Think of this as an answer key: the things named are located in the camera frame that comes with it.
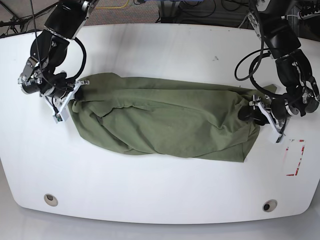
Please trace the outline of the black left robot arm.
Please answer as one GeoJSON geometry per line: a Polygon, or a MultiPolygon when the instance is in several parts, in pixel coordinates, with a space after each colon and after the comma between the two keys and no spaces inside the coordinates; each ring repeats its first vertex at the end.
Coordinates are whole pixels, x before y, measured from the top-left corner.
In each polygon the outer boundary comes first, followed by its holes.
{"type": "Polygon", "coordinates": [[[249,79],[258,91],[269,97],[266,111],[271,115],[271,120],[281,127],[285,126],[290,116],[313,113],[320,104],[320,91],[310,61],[301,50],[301,43],[286,18],[294,5],[292,0],[248,1],[247,18],[260,38],[261,46],[249,66],[248,75],[235,77],[240,82],[249,79]],[[254,79],[254,73],[264,58],[275,60],[277,75],[285,87],[285,93],[273,93],[254,79]]]}

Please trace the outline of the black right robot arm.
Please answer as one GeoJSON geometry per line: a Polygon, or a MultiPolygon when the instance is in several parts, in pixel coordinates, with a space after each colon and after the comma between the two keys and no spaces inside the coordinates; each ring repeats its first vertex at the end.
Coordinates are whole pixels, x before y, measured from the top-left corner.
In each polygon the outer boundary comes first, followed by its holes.
{"type": "Polygon", "coordinates": [[[44,30],[35,36],[30,57],[18,78],[23,93],[61,99],[74,90],[87,60],[86,49],[77,34],[97,3],[96,0],[60,0],[57,3],[44,30]],[[80,46],[83,57],[78,72],[68,77],[67,73],[55,73],[55,70],[66,59],[71,40],[80,46]]]}

